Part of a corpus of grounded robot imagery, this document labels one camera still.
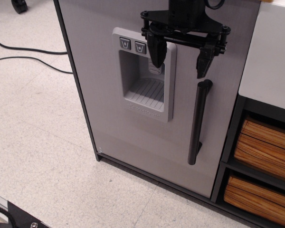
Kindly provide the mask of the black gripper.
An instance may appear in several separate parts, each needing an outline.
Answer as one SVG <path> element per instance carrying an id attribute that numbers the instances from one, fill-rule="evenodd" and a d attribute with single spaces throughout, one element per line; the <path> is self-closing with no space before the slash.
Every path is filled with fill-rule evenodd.
<path id="1" fill-rule="evenodd" d="M 147 40 L 152 64 L 160 68 L 167 53 L 167 43 L 200 49 L 197 78 L 204 78 L 214 56 L 226 51 L 230 27 L 211 19 L 206 8 L 217 10 L 225 2 L 211 5 L 208 0 L 170 0 L 167 10 L 143 11 L 142 35 Z"/>

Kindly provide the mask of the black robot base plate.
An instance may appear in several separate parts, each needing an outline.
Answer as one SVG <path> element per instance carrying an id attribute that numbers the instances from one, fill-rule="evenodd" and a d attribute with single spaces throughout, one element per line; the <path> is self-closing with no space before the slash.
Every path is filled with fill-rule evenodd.
<path id="1" fill-rule="evenodd" d="M 30 215 L 15 204 L 8 201 L 7 205 L 8 212 L 14 218 L 18 228 L 49 228 L 44 222 Z"/>

